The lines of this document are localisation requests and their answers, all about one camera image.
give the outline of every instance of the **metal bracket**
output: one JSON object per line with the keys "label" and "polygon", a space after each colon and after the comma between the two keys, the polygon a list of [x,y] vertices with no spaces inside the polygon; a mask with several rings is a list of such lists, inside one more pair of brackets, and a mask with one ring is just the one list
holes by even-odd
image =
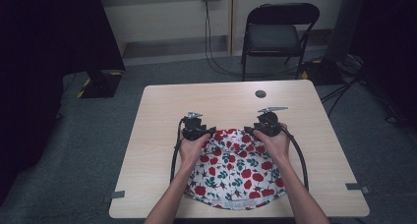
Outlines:
{"label": "metal bracket", "polygon": [[268,107],[265,109],[260,109],[258,110],[259,113],[268,113],[268,112],[272,112],[272,111],[277,111],[277,110],[284,110],[284,109],[288,109],[288,107],[284,106],[284,107]]}
{"label": "metal bracket", "polygon": [[195,113],[195,112],[188,112],[188,118],[192,119],[192,118],[198,118],[198,117],[202,117],[203,114],[202,113]]}

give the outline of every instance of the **wooden table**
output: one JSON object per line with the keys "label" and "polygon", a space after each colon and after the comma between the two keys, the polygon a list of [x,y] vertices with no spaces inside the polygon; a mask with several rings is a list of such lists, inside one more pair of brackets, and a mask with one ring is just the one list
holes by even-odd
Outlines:
{"label": "wooden table", "polygon": [[[255,92],[264,90],[265,98]],[[113,218],[146,218],[169,185],[170,165],[179,120],[188,111],[204,114],[203,123],[217,129],[243,129],[257,122],[259,109],[288,106],[276,112],[288,125],[307,164],[310,193],[327,216],[367,216],[369,207],[361,191],[348,191],[356,183],[322,103],[309,81],[175,84],[146,87],[127,147],[112,200]],[[290,145],[290,159],[302,179],[298,155]],[[245,211],[210,207],[183,197],[177,217],[291,217],[287,196]]]}

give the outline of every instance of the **chair backrest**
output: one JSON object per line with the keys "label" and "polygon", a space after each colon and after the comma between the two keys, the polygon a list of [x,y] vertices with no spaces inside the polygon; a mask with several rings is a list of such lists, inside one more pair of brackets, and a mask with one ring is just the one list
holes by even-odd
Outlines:
{"label": "chair backrest", "polygon": [[313,25],[320,10],[309,3],[265,4],[249,13],[246,25]]}

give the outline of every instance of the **forearm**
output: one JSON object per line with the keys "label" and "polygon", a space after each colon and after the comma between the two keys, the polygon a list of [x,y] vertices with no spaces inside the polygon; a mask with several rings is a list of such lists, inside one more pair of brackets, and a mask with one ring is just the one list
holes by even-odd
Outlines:
{"label": "forearm", "polygon": [[289,159],[280,159],[275,163],[278,165],[296,223],[329,223],[325,213],[301,183]]}
{"label": "forearm", "polygon": [[181,201],[188,178],[192,172],[190,165],[182,164],[175,178],[172,180],[166,192],[157,202],[147,217],[145,223],[172,223],[177,213],[178,205]]}

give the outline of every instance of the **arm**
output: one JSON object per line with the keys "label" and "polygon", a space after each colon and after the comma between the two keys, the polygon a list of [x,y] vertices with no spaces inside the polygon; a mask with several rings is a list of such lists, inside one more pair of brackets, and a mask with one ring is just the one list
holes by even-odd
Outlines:
{"label": "arm", "polygon": [[254,135],[264,143],[269,156],[278,166],[296,223],[329,223],[325,213],[306,190],[291,166],[288,157],[288,136],[281,132],[270,138],[260,131],[254,131]]}
{"label": "arm", "polygon": [[188,179],[200,158],[203,144],[209,139],[209,134],[198,140],[183,140],[180,145],[181,166],[152,211],[145,223],[173,223],[177,214],[178,205],[187,187]]}

